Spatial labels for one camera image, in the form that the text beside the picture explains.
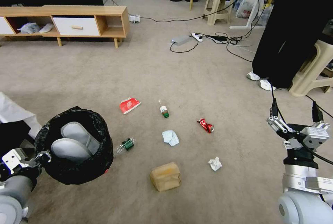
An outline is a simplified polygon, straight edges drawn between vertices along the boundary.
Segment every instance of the plastic stool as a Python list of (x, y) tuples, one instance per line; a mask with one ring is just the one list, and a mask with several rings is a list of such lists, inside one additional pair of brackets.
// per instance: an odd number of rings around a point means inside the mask
[(318, 40), (315, 43), (315, 47), (317, 54), (314, 59), (308, 63), (304, 63), (303, 67), (292, 80), (292, 86), (289, 92), (293, 96), (305, 96), (311, 89), (320, 87), (324, 92), (327, 92), (333, 85), (333, 77), (317, 80), (320, 73), (327, 69), (327, 64), (333, 59), (333, 45)]
[[(206, 6), (205, 6), (205, 9), (204, 9), (204, 14), (205, 15), (208, 15), (210, 13), (213, 13), (213, 12), (216, 12), (218, 10), (221, 10), (223, 9), (225, 6), (225, 1), (226, 0), (213, 0), (213, 5), (212, 5), (212, 9), (211, 11), (208, 10), (208, 3), (209, 3), (209, 0), (206, 1)], [(231, 9), (232, 9), (232, 6), (230, 6), (227, 10), (223, 10), (219, 13), (214, 13), (212, 15), (209, 15), (207, 16), (208, 18), (208, 25), (212, 26), (215, 24), (215, 21), (217, 19), (226, 19), (227, 20), (227, 23), (230, 22), (230, 15), (231, 15)]]

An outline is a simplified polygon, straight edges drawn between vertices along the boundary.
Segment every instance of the person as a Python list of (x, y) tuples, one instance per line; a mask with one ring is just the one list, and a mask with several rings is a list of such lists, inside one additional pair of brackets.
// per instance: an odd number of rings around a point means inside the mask
[(276, 0), (246, 76), (265, 90), (288, 89), (332, 16), (331, 7), (330, 0)]

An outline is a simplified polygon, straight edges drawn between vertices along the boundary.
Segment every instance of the drawer handle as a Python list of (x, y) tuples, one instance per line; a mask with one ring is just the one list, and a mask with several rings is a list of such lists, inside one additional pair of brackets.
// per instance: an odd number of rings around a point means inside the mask
[(74, 25), (72, 25), (72, 28), (76, 29), (76, 30), (82, 30), (83, 29), (83, 27), (81, 27), (81, 26), (74, 26)]

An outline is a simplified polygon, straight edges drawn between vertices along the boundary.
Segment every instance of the white drawer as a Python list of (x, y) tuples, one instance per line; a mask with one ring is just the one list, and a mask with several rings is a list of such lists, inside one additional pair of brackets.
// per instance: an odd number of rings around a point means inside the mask
[(54, 17), (60, 35), (99, 36), (95, 18)]
[(0, 17), (0, 35), (15, 35), (4, 17)]

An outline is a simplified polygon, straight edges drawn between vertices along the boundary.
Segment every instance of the crumpled white tissue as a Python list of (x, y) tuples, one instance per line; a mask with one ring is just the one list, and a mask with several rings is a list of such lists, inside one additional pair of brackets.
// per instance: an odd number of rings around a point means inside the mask
[(220, 162), (220, 159), (216, 156), (215, 159), (209, 160), (208, 164), (211, 165), (212, 170), (216, 171), (220, 167), (222, 167), (222, 164)]
[(165, 143), (170, 144), (171, 146), (175, 146), (179, 143), (178, 136), (173, 130), (167, 130), (162, 132), (162, 136), (163, 136), (163, 141)]

